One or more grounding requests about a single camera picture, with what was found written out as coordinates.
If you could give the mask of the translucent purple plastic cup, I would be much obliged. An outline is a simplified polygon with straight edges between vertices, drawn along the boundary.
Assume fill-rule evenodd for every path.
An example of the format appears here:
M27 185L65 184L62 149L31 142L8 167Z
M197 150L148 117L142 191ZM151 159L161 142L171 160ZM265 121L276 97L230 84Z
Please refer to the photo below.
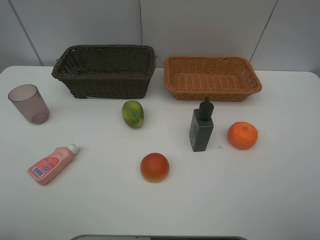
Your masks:
M50 117L50 110L35 85L24 84L15 87L9 92L8 99L31 124L42 124Z

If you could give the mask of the dark brown wicker basket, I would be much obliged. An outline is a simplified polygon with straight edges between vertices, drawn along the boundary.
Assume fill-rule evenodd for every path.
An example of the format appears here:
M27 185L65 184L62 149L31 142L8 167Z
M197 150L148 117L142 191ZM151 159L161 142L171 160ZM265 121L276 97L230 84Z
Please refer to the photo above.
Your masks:
M74 45L56 61L52 77L77 99L142 99L156 68L147 45Z

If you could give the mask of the dark green pump bottle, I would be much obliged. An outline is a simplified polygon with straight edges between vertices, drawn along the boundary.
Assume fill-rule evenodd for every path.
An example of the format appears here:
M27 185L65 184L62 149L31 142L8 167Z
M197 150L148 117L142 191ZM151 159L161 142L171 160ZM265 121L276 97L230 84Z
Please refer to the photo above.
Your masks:
M210 102L209 97L205 97L199 108L193 110L189 129L189 140L193 152L203 152L207 148L214 129L213 110L214 105Z

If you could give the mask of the orange tangerine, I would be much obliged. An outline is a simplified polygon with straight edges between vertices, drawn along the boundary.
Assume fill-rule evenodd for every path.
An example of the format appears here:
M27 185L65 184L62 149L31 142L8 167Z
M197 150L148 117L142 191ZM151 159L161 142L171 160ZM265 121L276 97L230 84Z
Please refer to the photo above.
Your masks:
M227 138L236 149L248 150L256 144L258 130L248 122L238 121L228 129Z

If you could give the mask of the green mango fruit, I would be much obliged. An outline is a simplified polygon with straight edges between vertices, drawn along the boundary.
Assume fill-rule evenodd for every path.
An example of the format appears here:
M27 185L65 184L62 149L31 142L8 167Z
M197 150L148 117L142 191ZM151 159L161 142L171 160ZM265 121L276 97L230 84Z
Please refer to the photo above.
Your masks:
M122 106L124 122L131 128L139 128L144 122L144 110L142 105L135 100L129 100Z

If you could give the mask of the pink lotion bottle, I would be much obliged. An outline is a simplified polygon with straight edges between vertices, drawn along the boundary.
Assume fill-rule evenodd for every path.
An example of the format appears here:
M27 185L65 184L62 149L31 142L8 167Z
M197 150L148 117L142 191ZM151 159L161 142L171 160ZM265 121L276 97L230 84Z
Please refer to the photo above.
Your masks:
M74 159L79 150L80 147L75 144L57 147L53 153L28 168L27 173L39 185L44 186Z

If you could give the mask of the orange wicker basket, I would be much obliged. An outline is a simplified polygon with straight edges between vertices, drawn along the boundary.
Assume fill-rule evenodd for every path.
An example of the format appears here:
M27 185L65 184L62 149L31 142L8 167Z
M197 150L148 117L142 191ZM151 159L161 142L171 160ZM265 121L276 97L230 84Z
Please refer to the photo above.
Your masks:
M239 56L169 56L164 85L183 101L242 102L262 90L249 61Z

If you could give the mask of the red round fruit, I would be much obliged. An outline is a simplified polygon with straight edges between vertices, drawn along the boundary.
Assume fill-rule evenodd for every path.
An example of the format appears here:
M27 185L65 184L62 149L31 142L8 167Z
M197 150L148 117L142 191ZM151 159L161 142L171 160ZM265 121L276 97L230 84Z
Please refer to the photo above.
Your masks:
M162 182L168 176L169 171L169 161L160 153L150 153L140 163L141 175L150 183Z

